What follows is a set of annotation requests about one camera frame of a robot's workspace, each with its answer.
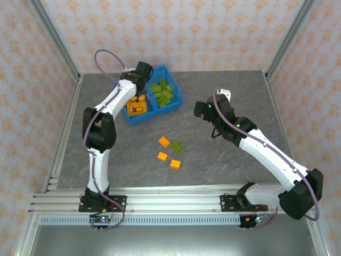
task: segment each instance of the blue plastic tray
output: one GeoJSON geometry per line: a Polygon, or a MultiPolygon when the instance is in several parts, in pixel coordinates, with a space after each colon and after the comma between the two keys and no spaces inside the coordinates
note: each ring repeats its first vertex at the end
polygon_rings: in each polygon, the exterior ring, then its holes
{"type": "Polygon", "coordinates": [[[140,116],[129,116],[127,107],[123,108],[124,115],[126,116],[129,124],[136,124],[141,121],[147,120],[153,116],[157,116],[159,114],[171,111],[173,109],[178,108],[179,106],[183,105],[183,98],[182,98],[182,92],[178,84],[176,83],[174,77],[172,76],[171,72],[169,72],[168,68],[166,65],[162,65],[159,67],[154,68],[154,73],[150,80],[147,82],[146,85],[146,102],[147,102],[147,110],[148,112],[145,114],[142,114],[140,116]],[[161,79],[165,79],[167,84],[172,87],[172,94],[173,94],[173,99],[171,100],[171,103],[159,108],[156,102],[156,99],[151,92],[149,88],[149,84],[153,83],[159,83],[161,79]]]}

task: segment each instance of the wall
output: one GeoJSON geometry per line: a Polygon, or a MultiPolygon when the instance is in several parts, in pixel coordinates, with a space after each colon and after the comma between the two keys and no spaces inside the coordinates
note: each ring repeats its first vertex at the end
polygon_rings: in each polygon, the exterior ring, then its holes
{"type": "Polygon", "coordinates": [[[27,0],[0,3],[0,254],[13,255],[74,81],[27,0]]]}
{"type": "MultiPolygon", "coordinates": [[[[81,73],[97,49],[125,65],[267,70],[304,0],[42,0],[81,73]]],[[[121,68],[103,55],[107,71],[121,68]]]]}
{"type": "Polygon", "coordinates": [[[341,2],[318,0],[271,81],[295,160],[324,174],[322,223],[335,255],[341,252],[340,31],[341,2]]]}

